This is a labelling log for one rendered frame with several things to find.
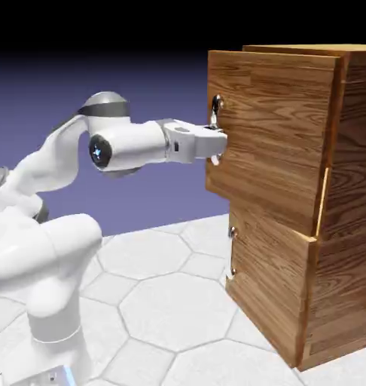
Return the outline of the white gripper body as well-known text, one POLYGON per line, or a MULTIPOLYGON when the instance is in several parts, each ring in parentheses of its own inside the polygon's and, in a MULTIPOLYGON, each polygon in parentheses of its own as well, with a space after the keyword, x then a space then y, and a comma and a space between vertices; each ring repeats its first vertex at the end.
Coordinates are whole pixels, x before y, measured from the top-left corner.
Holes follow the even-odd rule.
POLYGON ((194 126, 194 157, 210 158, 224 153, 227 147, 227 134, 222 130, 213 130, 206 126, 194 126))

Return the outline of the long curved silver handle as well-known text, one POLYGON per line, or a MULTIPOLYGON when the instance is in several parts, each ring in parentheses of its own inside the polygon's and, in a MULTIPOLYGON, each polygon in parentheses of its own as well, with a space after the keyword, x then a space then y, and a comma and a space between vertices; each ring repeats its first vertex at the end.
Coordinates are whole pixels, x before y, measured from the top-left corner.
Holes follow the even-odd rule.
MULTIPOLYGON (((215 130, 217 132, 222 132, 223 130, 218 126, 218 113, 219 110, 223 107, 224 101, 220 94, 216 94, 212 98, 212 107, 211 114, 209 119, 209 127, 211 130, 215 130)), ((220 164, 221 155, 213 155, 211 157, 211 161, 214 166, 218 166, 220 164)))

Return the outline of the large wooden cabinet door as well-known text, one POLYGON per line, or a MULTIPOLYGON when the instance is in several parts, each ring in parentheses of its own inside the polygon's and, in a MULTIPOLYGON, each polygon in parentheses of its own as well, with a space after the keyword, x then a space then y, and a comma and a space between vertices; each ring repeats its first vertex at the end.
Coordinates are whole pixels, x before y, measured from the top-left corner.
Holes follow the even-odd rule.
POLYGON ((333 56, 210 52, 208 95, 223 99, 218 124, 228 142, 219 165, 206 167, 207 189, 314 235, 337 64, 333 56))

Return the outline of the small wooden cabinet door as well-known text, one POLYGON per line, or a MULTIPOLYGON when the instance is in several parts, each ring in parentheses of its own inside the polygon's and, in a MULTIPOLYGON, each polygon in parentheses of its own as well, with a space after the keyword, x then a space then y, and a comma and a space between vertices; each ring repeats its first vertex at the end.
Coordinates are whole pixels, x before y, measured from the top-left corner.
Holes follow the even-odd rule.
POLYGON ((229 226, 236 274, 226 290, 291 367, 300 365, 313 283, 315 237, 269 216, 230 206, 229 226))

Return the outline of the light wood cabinet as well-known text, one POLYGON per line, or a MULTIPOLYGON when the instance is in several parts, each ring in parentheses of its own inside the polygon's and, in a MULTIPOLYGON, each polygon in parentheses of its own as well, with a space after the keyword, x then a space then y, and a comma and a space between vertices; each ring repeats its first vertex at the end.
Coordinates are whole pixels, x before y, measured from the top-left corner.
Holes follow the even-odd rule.
POLYGON ((304 371, 366 348, 366 44, 246 45, 241 51, 333 56, 318 248, 304 371))

